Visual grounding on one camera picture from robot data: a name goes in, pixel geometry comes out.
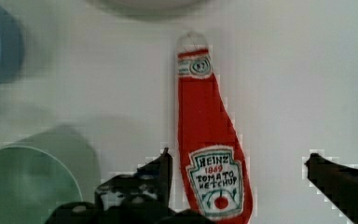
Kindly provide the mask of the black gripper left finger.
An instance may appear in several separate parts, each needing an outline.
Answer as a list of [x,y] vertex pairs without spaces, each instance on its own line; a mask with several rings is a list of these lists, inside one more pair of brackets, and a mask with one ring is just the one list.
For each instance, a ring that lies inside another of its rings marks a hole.
[[103,211],[135,205],[168,217],[173,215],[169,208],[171,187],[172,156],[165,147],[156,159],[133,175],[116,175],[99,185],[94,191],[94,202]]

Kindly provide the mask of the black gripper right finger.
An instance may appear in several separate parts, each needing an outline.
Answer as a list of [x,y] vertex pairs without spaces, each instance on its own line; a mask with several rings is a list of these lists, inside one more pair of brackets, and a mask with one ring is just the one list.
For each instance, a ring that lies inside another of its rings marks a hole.
[[311,153],[305,161],[307,179],[353,224],[358,224],[358,169]]

